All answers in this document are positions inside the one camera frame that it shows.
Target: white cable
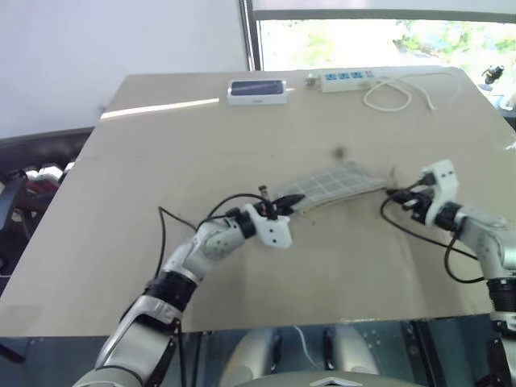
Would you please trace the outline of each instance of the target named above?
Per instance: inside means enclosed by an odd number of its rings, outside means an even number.
[[[308,353],[308,348],[306,347],[306,338],[305,338],[305,334],[303,333],[303,331],[297,326],[297,325],[294,325],[293,326],[293,329],[295,329],[296,331],[298,331],[298,334],[299,334],[299,338],[301,339],[301,345],[303,347],[303,352],[305,352],[305,356],[306,358],[308,359],[309,362],[312,363],[312,365],[316,368],[316,369],[319,369],[319,367],[317,366],[317,364],[314,362],[314,359],[312,359],[312,356],[310,356],[310,353]]]
[[[411,81],[407,81],[406,79],[404,79],[407,77],[427,77],[430,75],[448,75],[449,77],[452,77],[453,79],[455,79],[456,83],[457,83],[457,87],[456,87],[455,92],[453,93],[453,95],[450,98],[450,102],[454,101],[455,98],[457,98],[457,96],[459,95],[459,92],[460,92],[460,80],[453,73],[439,71],[439,72],[434,72],[434,73],[406,74],[406,75],[402,75],[400,77],[388,78],[384,81],[380,81],[377,85],[374,85],[371,89],[368,90],[368,92],[362,98],[362,102],[367,107],[370,107],[371,109],[378,110],[378,111],[383,111],[383,112],[387,112],[387,113],[402,111],[412,102],[412,94],[408,90],[405,90],[402,87],[395,85],[394,82],[404,82],[407,85],[410,85],[421,92],[421,94],[427,100],[427,105],[430,110],[437,110],[437,108],[434,106],[434,104],[431,101],[430,95],[428,95],[428,92],[426,90],[424,90],[424,88],[419,87],[419,86],[415,85],[414,83],[412,83]],[[406,96],[406,102],[403,105],[401,105],[399,107],[394,107],[394,108],[373,105],[371,102],[368,101],[368,98],[372,94],[373,91],[379,89],[382,86],[389,86],[389,87],[392,87],[393,89],[398,90],[400,93],[403,93]]]

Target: white power strip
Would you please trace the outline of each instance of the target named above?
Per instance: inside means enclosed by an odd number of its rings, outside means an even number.
[[[340,69],[319,74],[323,93],[371,89],[380,81],[372,69]]]

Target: table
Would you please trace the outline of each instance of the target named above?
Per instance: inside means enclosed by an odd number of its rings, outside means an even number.
[[[0,299],[0,336],[110,334],[156,268],[158,206],[198,221],[230,194],[257,192],[264,183],[273,191],[334,166],[335,147],[398,185],[451,158],[461,202],[516,218],[512,130],[462,71],[447,71],[461,85],[455,101],[452,77],[412,78],[439,109],[429,111],[414,91],[409,108],[390,114],[364,106],[361,91],[307,88],[307,71],[128,77],[108,112],[198,103],[101,119]],[[230,79],[264,77],[287,79],[288,104],[227,105]],[[381,89],[372,99],[398,104],[403,96]],[[294,244],[285,251],[248,241],[194,294],[185,331],[490,311],[485,284],[460,285],[446,276],[443,249],[381,221],[383,198],[370,193],[294,219]],[[447,238],[396,209],[391,215]],[[191,231],[173,220],[167,229],[170,254]],[[480,272],[472,260],[452,261],[462,277]]]

